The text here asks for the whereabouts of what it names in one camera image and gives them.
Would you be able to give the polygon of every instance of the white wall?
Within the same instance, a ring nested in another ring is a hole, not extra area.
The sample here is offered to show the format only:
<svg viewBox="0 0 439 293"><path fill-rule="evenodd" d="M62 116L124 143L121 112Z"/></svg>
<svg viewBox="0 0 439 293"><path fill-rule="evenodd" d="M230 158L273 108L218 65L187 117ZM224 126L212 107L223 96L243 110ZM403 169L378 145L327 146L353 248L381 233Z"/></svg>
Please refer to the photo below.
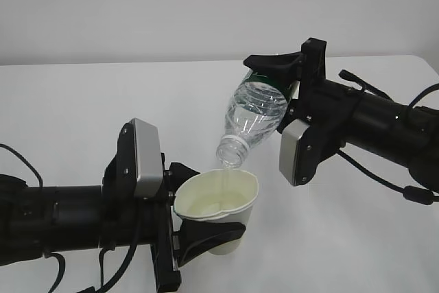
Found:
<svg viewBox="0 0 439 293"><path fill-rule="evenodd" d="M416 54L439 69L437 0L0 0L0 64Z"/></svg>

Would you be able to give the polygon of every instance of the cup rim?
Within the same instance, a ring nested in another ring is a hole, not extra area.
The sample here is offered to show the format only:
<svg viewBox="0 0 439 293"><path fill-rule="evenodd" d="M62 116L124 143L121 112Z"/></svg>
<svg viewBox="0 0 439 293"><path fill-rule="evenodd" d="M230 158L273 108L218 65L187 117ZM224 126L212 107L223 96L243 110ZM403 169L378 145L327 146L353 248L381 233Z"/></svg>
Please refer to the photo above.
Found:
<svg viewBox="0 0 439 293"><path fill-rule="evenodd" d="M253 177L255 178L255 180L256 180L256 194L254 195L254 197L253 197L250 201L248 201L247 203L245 203L244 205L242 205L242 206L240 206L240 207L236 207L236 208L234 208L234 209L229 209L229 210L227 210L227 211L223 211L223 210L221 210L221 211L218 211L218 212L216 212L216 213L214 213L214 214L212 214L212 215L210 215L210 216L208 216L208 217L206 217L205 215L198 215L198 216L186 216L186 215L183 215L183 214L181 214L181 213L179 213L179 212L176 211L176 203L175 203L175 201L174 201L174 205L172 206L172 209L173 209L174 213L175 213L179 218L182 218L182 219L188 219L188 220L194 220L194 221L213 221L213 220L219 220L219 219L225 218L225 217L228 216L228 215L232 215L232 214L236 214L236 213L244 212L246 209L252 207L253 204L254 204L254 202L255 202L255 200L256 200L256 198L257 198L258 195L259 195L259 182L258 182L258 178L257 178L257 176L254 175L253 173L250 173L250 172L245 171L245 170L243 170L243 169L233 169L233 170L234 170L234 171L240 171L240 172L247 173L247 174L249 174L249 175L251 175L251 176L253 176ZM212 169L211 171L207 171L207 172L205 172L205 173L218 172L218 171L224 171L224 170L223 170L223 169L218 169L218 168L217 168L217 169ZM198 176L198 175L203 175L203 174L205 174L205 173L197 174L197 175L195 175L195 176L192 176L192 178L195 178L195 177ZM190 179L187 180L185 183L183 183L183 184L181 185L181 187L183 187L183 186L184 186L187 182L189 182L192 178L190 178Z"/></svg>

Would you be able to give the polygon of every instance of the water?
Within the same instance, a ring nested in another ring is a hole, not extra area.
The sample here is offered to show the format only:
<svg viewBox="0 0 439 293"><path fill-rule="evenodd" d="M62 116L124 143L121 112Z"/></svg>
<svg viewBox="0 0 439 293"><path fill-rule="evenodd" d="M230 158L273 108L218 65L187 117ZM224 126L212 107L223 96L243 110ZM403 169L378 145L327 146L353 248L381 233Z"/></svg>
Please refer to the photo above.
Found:
<svg viewBox="0 0 439 293"><path fill-rule="evenodd" d="M250 149L276 130L287 107L287 100L274 87L262 82L241 83L230 99L225 134L217 148L223 166L240 167Z"/></svg>
<svg viewBox="0 0 439 293"><path fill-rule="evenodd" d="M187 210L188 216L203 216L228 209L236 209L246 203L246 199L235 191L219 191L198 198Z"/></svg>
<svg viewBox="0 0 439 293"><path fill-rule="evenodd" d="M219 199L219 207L221 210L227 209L226 208L226 203L227 203L227 199L226 199L226 192L227 192L227 188L228 188L228 182L230 180L230 172L231 172L231 168L229 167L224 167L223 171L222 171L222 175L221 175L221 196Z"/></svg>

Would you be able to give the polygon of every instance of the white paper cup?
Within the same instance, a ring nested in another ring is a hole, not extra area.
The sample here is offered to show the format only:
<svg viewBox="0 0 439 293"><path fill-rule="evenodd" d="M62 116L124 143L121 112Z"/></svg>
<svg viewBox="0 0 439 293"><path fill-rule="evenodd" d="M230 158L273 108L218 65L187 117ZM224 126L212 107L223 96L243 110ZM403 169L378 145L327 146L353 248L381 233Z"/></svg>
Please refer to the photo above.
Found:
<svg viewBox="0 0 439 293"><path fill-rule="evenodd" d="M223 173L228 180L223 184ZM240 222L247 225L252 206L258 196L257 177L233 169L214 169L186 181L176 194L175 213L183 219L212 223ZM215 255L233 252L241 239L212 248Z"/></svg>

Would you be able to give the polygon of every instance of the black cable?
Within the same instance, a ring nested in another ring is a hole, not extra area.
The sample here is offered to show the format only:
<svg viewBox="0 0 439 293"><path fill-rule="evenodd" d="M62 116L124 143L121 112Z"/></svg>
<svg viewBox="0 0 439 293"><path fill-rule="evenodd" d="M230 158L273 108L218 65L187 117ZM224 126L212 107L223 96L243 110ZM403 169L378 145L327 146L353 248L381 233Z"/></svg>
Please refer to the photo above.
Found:
<svg viewBox="0 0 439 293"><path fill-rule="evenodd" d="M401 194L403 193L404 188L398 187L397 185L394 185L393 183L390 183L389 181L384 180L383 178L377 176L376 174L373 174L371 171L369 171L368 169L363 167L354 158L345 154L343 151L338 150L337 154L339 156L341 156L345 161L349 162L351 165L353 165L355 168L357 168L361 173L367 175L371 179L377 181L378 183L381 183L382 185L386 186L387 188L390 188L392 190L400 192Z"/></svg>
<svg viewBox="0 0 439 293"><path fill-rule="evenodd" d="M134 234L132 236L132 240L130 243L130 247L128 248L128 252L126 253L125 259L123 259L121 266L117 269L116 273L110 278L110 280L102 286L100 289L95 290L94 288L86 288L78 293L105 293L112 289L112 287L120 280L128 266L131 263L132 257L136 252L137 245L139 245L140 236L142 232L142 223L143 223L143 203L142 199L139 199L137 203L137 212L136 212L136 226L134 228Z"/></svg>
<svg viewBox="0 0 439 293"><path fill-rule="evenodd" d="M35 177L38 180L38 184L40 186L40 188L43 188L43 178L41 177L41 175L37 172L37 170L34 168L34 166L31 165L31 163L29 163L29 161L27 161L27 159L25 157L23 157L18 151L16 151L14 148L11 148L10 146L6 145L6 144L2 144L0 143L0 148L6 149L7 151L11 152L13 155L15 155L15 157L17 157L18 159L20 159L31 171L32 173L34 173Z"/></svg>
<svg viewBox="0 0 439 293"><path fill-rule="evenodd" d="M355 168L357 168L363 174L367 175L369 178L377 181L378 183L381 183L387 188L390 188L394 191L401 193L406 200L417 202L418 204L423 204L423 205L431 205L433 204L433 202L439 202L439 196L435 196L431 190L419 188L419 187L413 187L411 185L408 185L404 188L398 187L397 185L394 185L393 183L384 180L383 178L377 176L376 174L373 174L371 171L363 167L355 159L345 154L343 151L338 150L337 154L341 156L345 161L348 161L351 165L355 166Z"/></svg>
<svg viewBox="0 0 439 293"><path fill-rule="evenodd" d="M66 272L66 259L59 253L45 252L44 257L47 259L49 257L54 257L58 261L58 274L56 275L55 283L49 290L49 293L53 293L58 285L60 285L64 273Z"/></svg>
<svg viewBox="0 0 439 293"><path fill-rule="evenodd" d="M410 112L413 110L413 107L421 101L424 97L429 95L430 93L433 93L435 91L439 91L439 84L431 85L430 87L427 87L424 91L420 92L418 96L416 96L413 101L409 103L407 108L405 109L405 116L404 118L407 120L409 118Z"/></svg>
<svg viewBox="0 0 439 293"><path fill-rule="evenodd" d="M108 246L105 246L101 249L99 252L99 270L101 273L101 288L104 286L104 255L109 250L115 250L116 249L116 243L111 243Z"/></svg>

